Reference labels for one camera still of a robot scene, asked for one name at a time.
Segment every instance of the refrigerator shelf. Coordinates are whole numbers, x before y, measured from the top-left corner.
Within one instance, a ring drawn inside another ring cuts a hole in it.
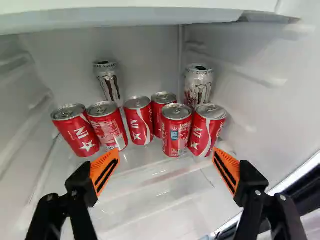
[[[42,196],[65,194],[65,180],[83,162],[92,161],[103,153],[102,149],[89,158],[76,157],[59,136],[18,221],[21,234],[28,230]],[[142,226],[145,230],[152,229],[161,220],[161,227],[168,231],[153,233],[159,234],[159,238],[179,239],[187,234],[201,238],[223,225],[240,209],[212,165],[211,157],[195,158],[189,151],[179,158],[167,157],[162,153],[161,140],[155,138],[147,146],[130,142],[120,152],[120,165],[89,211],[101,239],[122,239],[124,231],[132,233]],[[180,226],[174,227],[173,220],[179,221]],[[64,231],[64,235],[72,237],[71,226],[67,225]],[[135,239],[139,239],[150,232],[138,231],[136,234]]]

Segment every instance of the refrigerator wall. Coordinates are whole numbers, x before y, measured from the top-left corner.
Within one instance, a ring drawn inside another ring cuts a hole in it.
[[[212,102],[230,114],[221,137],[275,186],[320,146],[320,4],[290,24],[195,24],[185,29],[186,63],[216,70]]]
[[[20,35],[58,105],[103,100],[93,62],[119,63],[124,97],[177,93],[178,26],[106,27]]]

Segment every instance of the can lid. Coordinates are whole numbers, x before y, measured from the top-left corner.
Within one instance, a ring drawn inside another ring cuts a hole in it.
[[[151,100],[157,104],[169,104],[177,100],[175,94],[167,91],[160,91],[153,94]]]
[[[181,103],[170,103],[162,108],[162,115],[171,120],[183,120],[191,114],[191,108]]]
[[[211,74],[213,69],[205,63],[192,63],[186,67],[188,72],[199,74]]]
[[[132,96],[124,102],[124,107],[127,109],[142,109],[150,103],[150,98],[147,96]]]
[[[100,101],[92,104],[87,113],[91,117],[103,117],[113,114],[118,109],[118,105],[114,101]]]
[[[51,118],[57,121],[73,119],[86,110],[81,103],[67,104],[59,107],[51,113]]]
[[[195,111],[206,119],[220,120],[227,116],[227,111],[218,105],[212,103],[202,103],[195,107]]]

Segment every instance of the soda can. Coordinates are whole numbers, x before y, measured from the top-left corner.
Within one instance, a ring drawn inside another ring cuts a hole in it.
[[[162,150],[169,157],[179,157],[188,145],[192,110],[180,103],[170,103],[162,108]]]
[[[119,87],[119,73],[116,62],[98,61],[93,64],[95,78],[99,80],[105,100],[122,107],[124,100]]]
[[[207,157],[226,120],[227,111],[211,103],[196,106],[188,148],[195,156]]]
[[[167,91],[161,91],[153,94],[151,97],[151,106],[153,114],[153,132],[158,138],[162,138],[161,130],[161,110],[163,106],[177,102],[175,94]]]
[[[131,140],[147,145],[154,139],[151,101],[147,96],[133,96],[123,105]]]
[[[184,72],[184,104],[195,109],[198,104],[209,103],[213,82],[212,68],[202,63],[190,64]]]
[[[89,157],[99,151],[100,142],[84,105],[64,105],[51,113],[51,119],[78,157]]]
[[[87,109],[88,119],[95,134],[107,151],[118,148],[122,151],[128,146],[124,122],[118,105],[113,101],[101,101]]]

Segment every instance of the energy drink can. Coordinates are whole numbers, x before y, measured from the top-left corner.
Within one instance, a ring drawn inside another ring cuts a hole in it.
[[[124,100],[119,84],[118,64],[116,62],[98,61],[93,64],[95,78],[99,80],[104,98],[122,107]]]
[[[184,104],[192,109],[209,103],[214,83],[212,68],[202,63],[190,64],[184,72]]]

